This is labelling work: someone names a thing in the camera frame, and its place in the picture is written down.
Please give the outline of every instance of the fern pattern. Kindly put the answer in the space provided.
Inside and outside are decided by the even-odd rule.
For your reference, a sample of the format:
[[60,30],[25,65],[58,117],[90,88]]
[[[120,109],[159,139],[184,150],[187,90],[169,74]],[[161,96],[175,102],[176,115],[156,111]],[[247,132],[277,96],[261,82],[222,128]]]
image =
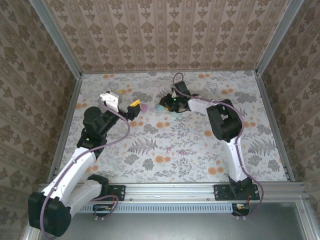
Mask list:
[[[109,178],[112,183],[227,182],[229,155],[225,143],[212,134],[208,117],[191,111],[175,117],[169,111],[160,111],[155,107],[162,97],[172,92],[174,74],[117,73],[107,80],[99,74],[83,75],[78,103],[81,106],[87,104],[87,107],[74,111],[60,169],[71,158],[81,137],[85,110],[98,106],[105,111],[104,105],[98,105],[96,96],[106,91],[122,90],[119,108],[124,110],[133,100],[140,99],[142,104],[147,105],[147,111],[140,112],[130,121],[128,137],[106,147],[80,181],[85,182],[90,175],[98,174]],[[241,149],[249,173],[255,174],[260,181],[286,180],[254,74],[251,71],[183,74],[192,94],[216,100],[228,98],[240,111],[246,121],[241,135]],[[317,128],[319,119],[312,125]],[[127,125],[119,120],[107,133],[106,139],[111,143],[126,132]],[[320,163],[311,159],[309,168],[318,166]],[[6,171],[0,168],[0,180],[10,180],[13,171],[9,168]],[[35,181],[35,178],[23,177],[23,181],[20,178],[17,174],[11,181],[20,182],[22,188],[30,187],[30,183]]]

